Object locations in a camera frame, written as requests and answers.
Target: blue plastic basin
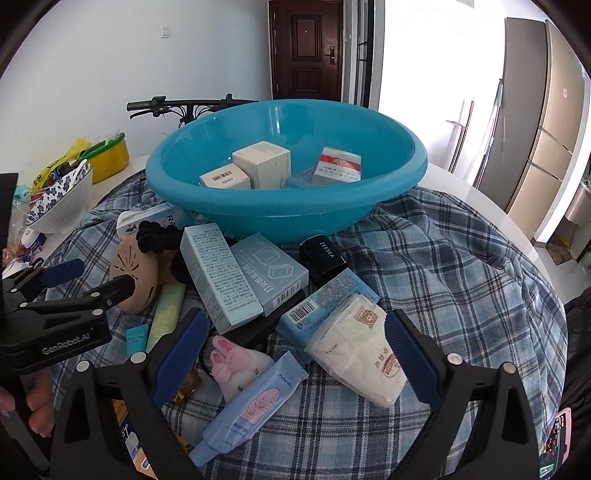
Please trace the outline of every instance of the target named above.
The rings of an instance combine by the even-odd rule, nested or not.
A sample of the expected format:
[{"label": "blue plastic basin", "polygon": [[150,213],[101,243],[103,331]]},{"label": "blue plastic basin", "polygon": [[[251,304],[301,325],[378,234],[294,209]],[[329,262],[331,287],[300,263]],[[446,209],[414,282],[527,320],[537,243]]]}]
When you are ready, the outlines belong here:
[{"label": "blue plastic basin", "polygon": [[[202,187],[199,176],[232,162],[232,152],[267,140],[291,151],[296,172],[324,147],[361,155],[362,180],[285,190]],[[406,127],[371,110],[323,100],[274,100],[229,108],[171,134],[148,159],[146,176],[168,202],[202,212],[235,238],[260,232],[273,242],[330,235],[376,203],[415,186],[427,151]]]}]

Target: blue plaid fabric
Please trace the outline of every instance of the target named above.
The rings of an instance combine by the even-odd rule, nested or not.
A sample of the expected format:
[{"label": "blue plaid fabric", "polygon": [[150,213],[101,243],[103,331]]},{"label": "blue plaid fabric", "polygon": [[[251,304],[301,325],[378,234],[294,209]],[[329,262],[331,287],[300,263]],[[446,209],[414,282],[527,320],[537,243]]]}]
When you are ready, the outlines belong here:
[{"label": "blue plaid fabric", "polygon": [[[82,294],[108,279],[119,242],[115,224],[130,208],[160,200],[139,173],[108,194],[55,252],[49,264],[73,258],[84,275],[48,291],[48,299]],[[538,444],[547,438],[560,404],[566,367],[567,329],[555,292],[527,257],[470,206],[448,194],[415,188],[378,204],[356,225],[332,237],[351,269],[382,298],[386,311],[403,309],[445,352],[473,365],[497,368],[513,362],[521,374],[534,415]],[[282,245],[296,256],[295,245]],[[183,310],[202,306],[189,289]],[[149,323],[155,301],[143,314],[108,313],[113,339],[105,346],[57,366],[56,408],[75,365],[126,360],[125,330]],[[278,359],[298,353],[272,335],[268,353]],[[226,479],[384,479],[396,467],[429,414],[407,383],[395,405],[384,410],[328,376],[316,363],[310,376],[251,441],[219,456],[202,471]],[[194,396],[163,412],[189,442],[223,408],[217,384],[202,374]],[[466,412],[442,473],[449,473],[466,444],[476,407]]]}]

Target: human hand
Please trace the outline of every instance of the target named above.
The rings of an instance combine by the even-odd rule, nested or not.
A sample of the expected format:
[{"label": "human hand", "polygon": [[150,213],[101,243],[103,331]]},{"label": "human hand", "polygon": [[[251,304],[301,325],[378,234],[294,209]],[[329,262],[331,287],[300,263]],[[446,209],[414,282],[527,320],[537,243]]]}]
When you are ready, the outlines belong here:
[{"label": "human hand", "polygon": [[[41,437],[47,438],[53,430],[53,390],[51,372],[48,368],[35,372],[35,384],[27,395],[27,405],[31,409],[29,427]],[[14,398],[0,390],[0,412],[7,416],[14,411]]]}]

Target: white table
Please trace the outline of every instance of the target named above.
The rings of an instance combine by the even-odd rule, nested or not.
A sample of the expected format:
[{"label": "white table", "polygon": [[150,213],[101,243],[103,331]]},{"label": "white table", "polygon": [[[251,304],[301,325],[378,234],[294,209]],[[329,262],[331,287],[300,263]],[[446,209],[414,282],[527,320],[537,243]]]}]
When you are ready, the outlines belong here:
[{"label": "white table", "polygon": [[[147,155],[145,157],[134,158],[129,162],[129,165],[125,170],[94,184],[92,186],[92,197],[86,205],[86,211],[90,212],[107,193],[122,181],[143,170],[147,160]],[[551,283],[550,276],[548,275],[540,256],[535,251],[535,248],[531,245],[527,237],[521,232],[513,220],[511,220],[503,210],[497,207],[497,205],[482,192],[476,190],[474,187],[458,179],[446,170],[431,163],[427,168],[427,173],[419,182],[419,186],[450,193],[466,202],[473,207],[474,210],[480,212],[480,214],[490,221],[490,223],[496,225],[501,232],[503,232],[505,236],[534,263],[534,265],[542,272],[542,275],[544,275],[544,277]],[[48,235],[43,251],[38,256],[47,258],[57,247],[60,246],[67,236],[70,235],[72,230],[73,228],[68,232]]]}]

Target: phone screen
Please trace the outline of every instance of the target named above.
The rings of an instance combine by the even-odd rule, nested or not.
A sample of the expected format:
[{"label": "phone screen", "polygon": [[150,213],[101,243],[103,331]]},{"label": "phone screen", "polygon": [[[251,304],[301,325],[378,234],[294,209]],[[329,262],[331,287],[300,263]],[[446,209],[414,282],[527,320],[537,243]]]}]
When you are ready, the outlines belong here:
[{"label": "phone screen", "polygon": [[540,479],[552,477],[569,455],[570,416],[570,408],[565,408],[556,416],[544,451],[540,455]]}]

